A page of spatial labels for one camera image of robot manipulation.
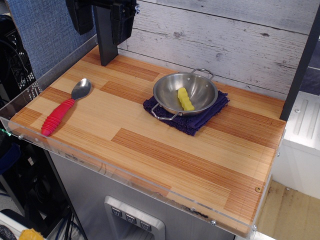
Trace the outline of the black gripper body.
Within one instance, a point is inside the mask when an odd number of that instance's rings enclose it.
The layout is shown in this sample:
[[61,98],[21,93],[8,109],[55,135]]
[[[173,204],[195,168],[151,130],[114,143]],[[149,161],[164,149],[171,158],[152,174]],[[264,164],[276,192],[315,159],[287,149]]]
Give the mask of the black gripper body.
[[128,19],[140,13],[136,0],[66,0],[70,15],[77,18],[88,16],[92,6],[111,10],[115,19]]

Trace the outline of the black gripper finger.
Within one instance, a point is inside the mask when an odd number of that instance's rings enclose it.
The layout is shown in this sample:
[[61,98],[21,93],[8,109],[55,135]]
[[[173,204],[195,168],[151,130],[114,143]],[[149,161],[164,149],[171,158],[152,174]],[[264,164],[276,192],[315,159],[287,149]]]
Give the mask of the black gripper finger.
[[84,35],[93,28],[92,6],[90,4],[67,4],[75,30]]
[[113,44],[118,46],[131,37],[137,5],[113,4],[110,7],[110,19]]

